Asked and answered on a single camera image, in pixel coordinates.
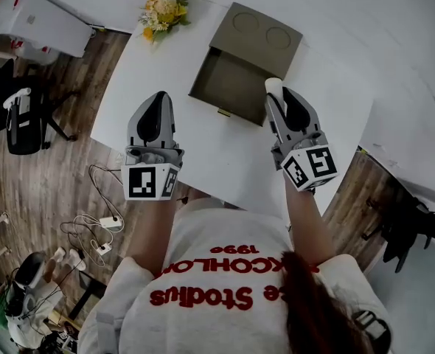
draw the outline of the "black office chair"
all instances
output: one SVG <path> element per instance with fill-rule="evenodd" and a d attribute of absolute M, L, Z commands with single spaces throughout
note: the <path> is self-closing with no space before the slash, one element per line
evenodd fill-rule
<path fill-rule="evenodd" d="M 29 155 L 40 149 L 47 149 L 50 143 L 46 142 L 46 129 L 50 125 L 63 139 L 69 142 L 77 140 L 75 135 L 67 136 L 52 118 L 54 111 L 59 108 L 70 96 L 79 95 L 79 92 L 70 91 L 60 99 L 49 100 L 49 89 L 37 76 L 13 77 L 14 62 L 9 60 L 0 68 L 0 131 L 7 130 L 8 150 L 15 155 Z M 12 108 L 7 111 L 3 102 L 17 91 L 30 88 L 27 109 L 21 108 L 24 100 L 17 99 Z"/>
<path fill-rule="evenodd" d="M 381 232 L 381 236 L 388 242 L 383 261 L 387 263 L 397 257 L 396 273 L 403 268 L 417 235 L 426 236 L 424 249 L 429 247 L 432 238 L 435 239 L 435 213 L 429 211 L 427 206 L 417 198 L 407 195 L 399 204 L 392 204 L 385 212 L 381 212 L 377 204 L 371 200 L 368 200 L 367 204 L 380 212 L 383 220 L 372 233 L 363 234 L 362 238 L 369 240 L 373 235 Z"/>

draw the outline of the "white t-shirt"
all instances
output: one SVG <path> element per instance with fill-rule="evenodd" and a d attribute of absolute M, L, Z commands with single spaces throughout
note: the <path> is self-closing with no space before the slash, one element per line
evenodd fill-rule
<path fill-rule="evenodd" d="M 79 353 L 289 353 L 280 219 L 193 201 L 175 217 L 162 274 L 131 258 L 80 331 Z M 387 313 L 355 260 L 337 256 L 317 277 L 349 305 Z"/>
<path fill-rule="evenodd" d="M 27 316 L 21 321 L 7 316 L 8 331 L 13 341 L 27 349 L 38 349 L 44 337 L 51 333 L 51 330 L 44 324 L 44 319 L 49 316 L 62 298 L 63 293 L 57 283 L 54 281 L 46 283 L 43 278 L 40 278 L 35 288 L 30 288 L 24 297 L 23 314 Z M 32 305 L 37 306 L 33 313 L 29 313 L 33 308 L 28 307 L 28 299 L 32 300 Z"/>

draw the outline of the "white wall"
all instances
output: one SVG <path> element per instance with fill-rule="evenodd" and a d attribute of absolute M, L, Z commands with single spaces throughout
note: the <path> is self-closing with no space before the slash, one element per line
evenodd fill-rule
<path fill-rule="evenodd" d="M 145 2 L 58 1 L 129 32 Z M 210 1 L 272 15 L 302 32 L 305 45 L 364 77 L 375 103 L 361 144 L 418 195 L 434 196 L 435 209 L 435 0 Z"/>
<path fill-rule="evenodd" d="M 386 306 L 394 354 L 435 354 L 435 246 L 419 236 L 400 273 L 396 260 L 380 261 L 367 278 Z"/>

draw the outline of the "green leaf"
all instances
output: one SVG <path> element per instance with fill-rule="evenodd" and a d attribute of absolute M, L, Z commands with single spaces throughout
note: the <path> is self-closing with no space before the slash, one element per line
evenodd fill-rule
<path fill-rule="evenodd" d="M 177 4 L 183 5 L 184 7 L 188 6 L 188 0 L 176 0 Z"/>
<path fill-rule="evenodd" d="M 187 15 L 182 15 L 182 17 L 180 18 L 179 23 L 180 23 L 181 25 L 184 25 L 184 26 L 186 26 L 186 25 L 190 25 L 190 24 L 191 24 L 191 22 L 189 22 L 189 21 L 187 20 Z"/>
<path fill-rule="evenodd" d="M 160 42 L 165 37 L 167 37 L 167 35 L 168 35 L 167 30 L 157 30 L 157 31 L 153 32 L 152 42 Z"/>

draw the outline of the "power strip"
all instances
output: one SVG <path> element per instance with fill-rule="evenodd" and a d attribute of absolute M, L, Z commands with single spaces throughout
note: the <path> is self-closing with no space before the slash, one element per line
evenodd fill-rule
<path fill-rule="evenodd" d="M 106 253 L 108 253 L 111 250 L 112 250 L 112 247 L 108 243 L 104 243 L 103 245 L 98 246 L 98 248 L 97 248 L 97 252 L 100 256 L 104 256 Z"/>
<path fill-rule="evenodd" d="M 102 228 L 116 228 L 122 225 L 122 219 L 119 216 L 109 216 L 107 218 L 101 218 L 100 224 Z"/>

